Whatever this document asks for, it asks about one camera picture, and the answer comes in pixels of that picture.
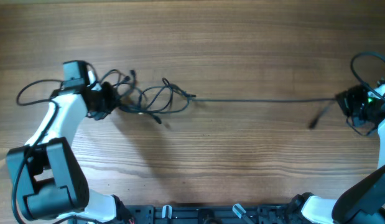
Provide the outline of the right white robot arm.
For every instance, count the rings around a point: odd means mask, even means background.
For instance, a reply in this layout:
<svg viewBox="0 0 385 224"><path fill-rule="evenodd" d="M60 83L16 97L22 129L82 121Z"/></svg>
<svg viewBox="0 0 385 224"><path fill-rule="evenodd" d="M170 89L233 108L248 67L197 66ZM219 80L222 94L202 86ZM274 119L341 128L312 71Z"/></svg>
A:
<svg viewBox="0 0 385 224"><path fill-rule="evenodd" d="M308 192L296 195L286 214L296 214L305 223L385 223L385 80L374 90L357 85L335 99L352 129L374 124L369 133L379 136L378 168L337 200Z"/></svg>

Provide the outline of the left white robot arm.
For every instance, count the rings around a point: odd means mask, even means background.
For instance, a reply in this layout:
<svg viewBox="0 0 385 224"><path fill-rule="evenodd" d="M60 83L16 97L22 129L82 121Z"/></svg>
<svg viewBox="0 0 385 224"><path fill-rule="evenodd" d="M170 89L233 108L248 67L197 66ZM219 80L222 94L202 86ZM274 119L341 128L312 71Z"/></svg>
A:
<svg viewBox="0 0 385 224"><path fill-rule="evenodd" d="M84 118L104 119L117 106L117 93L82 60L63 63L64 79L46 102L49 109L24 146L11 149L6 164L12 181L11 206L18 223L118 223L127 210L114 195L88 186L71 149Z"/></svg>

